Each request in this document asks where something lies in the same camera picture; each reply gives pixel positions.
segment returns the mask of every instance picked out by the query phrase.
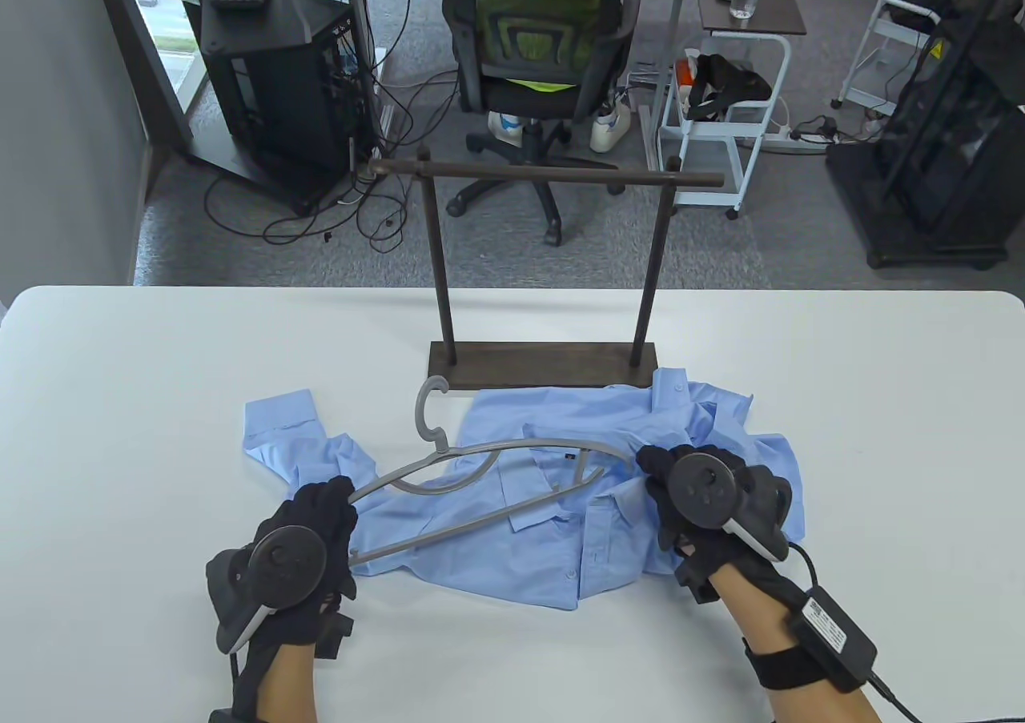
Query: gray carpet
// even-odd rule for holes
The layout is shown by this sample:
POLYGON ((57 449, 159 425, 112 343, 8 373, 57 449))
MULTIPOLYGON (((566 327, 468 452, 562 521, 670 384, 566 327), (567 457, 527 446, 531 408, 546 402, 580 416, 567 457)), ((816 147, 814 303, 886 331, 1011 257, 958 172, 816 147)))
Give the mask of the gray carpet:
MULTIPOLYGON (((413 0, 409 27, 386 69, 388 82, 416 82, 454 67, 451 39, 440 0, 413 0)), ((671 0, 644 0, 632 61, 655 59, 671 0)), ((793 61, 784 85, 791 122, 832 113, 851 56, 875 0, 797 0, 809 36, 794 38, 793 61)), ((369 0, 377 45, 392 43, 402 24, 405 0, 369 0)), ((688 0, 681 36, 699 32, 697 6, 688 0)), ((771 57, 761 59, 773 72, 771 57)), ((432 86, 417 98, 414 133, 449 92, 432 86)), ((400 97, 409 90, 397 90, 400 97)), ((204 93, 193 112, 194 127, 218 116, 215 97, 204 93)), ((783 113, 777 111, 777 119, 783 113)), ((856 131, 861 109, 838 114, 844 129, 856 131)), ((473 156, 462 145, 467 130, 484 119, 453 111, 427 138, 439 159, 497 160, 473 156)), ((585 127, 578 126, 572 155, 586 155, 585 127)), ((609 155, 622 166, 644 164, 639 127, 609 155)), ((222 232, 203 213, 202 199, 214 178, 172 160, 152 193, 142 225, 136 283, 192 285, 428 285, 430 266, 419 197, 413 192, 403 243, 388 254, 374 251, 355 220, 330 240, 303 239, 268 246, 222 232)), ((445 203, 463 182, 440 180, 445 203)), ((396 178, 385 190, 399 192, 396 178)), ((493 193, 461 218, 443 214, 443 234, 454 287, 640 287, 655 214, 655 190, 630 188, 608 196, 604 188, 556 186, 564 218, 564 244, 543 246, 543 214, 529 186, 493 193)), ((259 232, 286 215, 281 206, 229 182, 211 195, 211 213, 236 229, 259 232)), ((374 199, 361 213, 372 232, 394 204, 374 199)), ((344 207, 324 213, 318 227, 341 220, 344 207)), ((302 229, 294 222, 290 229, 302 229)), ((663 265, 663 287, 688 288, 977 288, 1009 290, 1025 297, 1025 232, 1012 240, 1012 259, 992 272, 968 269, 893 269, 872 272, 847 217, 821 156, 763 155, 740 220, 722 210, 687 208, 673 218, 663 265)))

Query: gray plastic hanger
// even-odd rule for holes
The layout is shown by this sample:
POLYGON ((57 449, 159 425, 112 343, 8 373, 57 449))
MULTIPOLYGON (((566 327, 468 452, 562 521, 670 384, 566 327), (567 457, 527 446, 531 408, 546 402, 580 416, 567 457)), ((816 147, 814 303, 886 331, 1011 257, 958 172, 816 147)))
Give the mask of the gray plastic hanger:
POLYGON ((529 510, 532 507, 538 507, 538 505, 545 503, 554 503, 555 500, 560 499, 575 490, 583 488, 585 485, 590 485, 590 483, 597 481, 598 478, 605 474, 603 467, 596 467, 589 474, 584 475, 584 472, 587 469, 587 460, 592 451, 606 453, 614 458, 618 458, 621 461, 625 461, 627 465, 633 463, 632 456, 592 440, 525 437, 519 440, 498 440, 496 442, 491 442, 490 444, 467 445, 462 448, 451 448, 449 447, 448 437, 445 434, 445 430, 441 427, 427 427, 427 424, 423 418, 423 408, 427 402, 427 395, 432 394, 435 390, 440 393, 448 392, 449 386, 443 376, 433 375, 423 383, 423 386, 420 387, 419 393, 416 394, 416 408, 413 411, 413 416, 416 420, 416 432, 425 441, 433 442, 433 444, 435 444, 435 452, 432 453, 432 455, 424 456, 418 461, 406 465, 406 467, 400 467, 399 470, 389 472, 384 475, 384 477, 377 478, 373 482, 363 486, 348 497, 351 504, 358 503, 358 500, 362 499, 366 495, 370 495, 370 493, 373 493, 375 490, 384 488, 385 485, 394 485, 396 488, 404 490, 407 493, 415 493, 420 496, 436 496, 442 493, 451 493, 452 491, 465 488, 467 485, 476 483, 478 480, 483 478, 485 474, 487 474, 488 470, 491 470, 491 468, 494 467, 495 461, 498 460, 498 456, 501 455, 502 451, 512 451, 516 448, 575 448, 576 451, 579 451, 579 453, 576 457, 577 464, 576 471, 573 475, 573 483, 565 488, 556 485, 550 492, 544 493, 541 496, 528 498, 523 503, 518 503, 510 507, 490 512, 487 515, 477 518, 476 520, 469 521, 468 523, 453 526, 453 528, 423 533, 420 536, 415 536, 413 538, 406 539, 405 541, 388 545, 387 547, 381 547, 377 550, 371 550, 370 552, 351 550, 348 557, 348 565, 351 566, 359 565, 360 563, 368 563, 371 560, 377 560, 377 558, 382 558, 386 555, 395 555, 397 552, 402 552, 403 550, 408 550, 413 547, 424 547, 425 545, 444 541, 447 538, 451 538, 452 536, 460 533, 466 533, 477 528, 483 528, 483 526, 488 525, 489 523, 496 523, 498 521, 505 520, 510 515, 523 512, 524 510, 529 510), (487 453, 488 456, 484 459, 484 463, 480 467, 471 472, 471 474, 466 475, 464 478, 461 478, 453 483, 449 483, 447 485, 426 486, 416 485, 415 483, 410 483, 403 479, 408 475, 412 475, 414 472, 419 472, 420 470, 424 470, 425 468, 432 467, 432 465, 439 464, 440 461, 447 461, 452 458, 474 455, 476 453, 487 453))

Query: computer tower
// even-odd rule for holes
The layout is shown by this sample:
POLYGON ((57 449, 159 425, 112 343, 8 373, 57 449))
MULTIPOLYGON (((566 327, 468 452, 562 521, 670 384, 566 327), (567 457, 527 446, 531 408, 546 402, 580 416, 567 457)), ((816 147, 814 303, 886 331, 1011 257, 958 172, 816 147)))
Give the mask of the computer tower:
MULTIPOLYGON (((304 45, 259 52, 203 53, 210 83, 236 145, 247 159, 306 195, 312 177, 325 188, 351 170, 351 156, 369 159, 375 147, 372 96, 362 82, 351 5, 333 0, 294 0, 309 27, 304 45)), ((197 42, 202 9, 184 2, 197 42)))

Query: chair backrest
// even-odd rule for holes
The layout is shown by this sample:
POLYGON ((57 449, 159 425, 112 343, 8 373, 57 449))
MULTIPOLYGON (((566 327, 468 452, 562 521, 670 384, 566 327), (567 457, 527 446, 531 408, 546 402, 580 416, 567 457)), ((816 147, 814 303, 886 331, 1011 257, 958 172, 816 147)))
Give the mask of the chair backrest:
POLYGON ((620 0, 474 3, 484 75, 570 85, 581 82, 594 38, 616 31, 621 12, 620 0))

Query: hand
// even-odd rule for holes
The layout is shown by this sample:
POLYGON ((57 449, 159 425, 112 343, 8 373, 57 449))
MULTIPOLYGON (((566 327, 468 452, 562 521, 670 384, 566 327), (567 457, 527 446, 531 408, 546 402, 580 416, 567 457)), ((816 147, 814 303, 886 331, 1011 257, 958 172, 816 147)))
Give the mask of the hand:
POLYGON ((327 564, 320 584, 303 602, 268 616, 252 637, 256 645, 312 645, 317 642, 325 614, 338 610, 344 595, 356 599, 356 579, 348 569, 348 539, 356 527, 356 508, 348 504, 354 490, 347 477, 311 483, 282 503, 273 517, 259 524, 253 544, 286 525, 304 525, 327 548, 327 564))
POLYGON ((676 580, 681 587, 690 588, 698 603, 710 603, 719 600, 719 593, 708 578, 724 565, 732 564, 766 595, 788 607, 799 608, 804 594, 797 585, 780 576, 772 563, 732 533, 700 528, 689 522, 672 504, 666 489, 669 471, 678 460, 695 451, 715 456, 730 470, 745 466, 740 456, 713 445, 700 448, 678 445, 670 451, 647 445, 638 451, 637 456, 641 470, 648 475, 645 486, 658 510, 658 545, 663 550, 674 549, 686 558, 686 562, 676 568, 676 580))

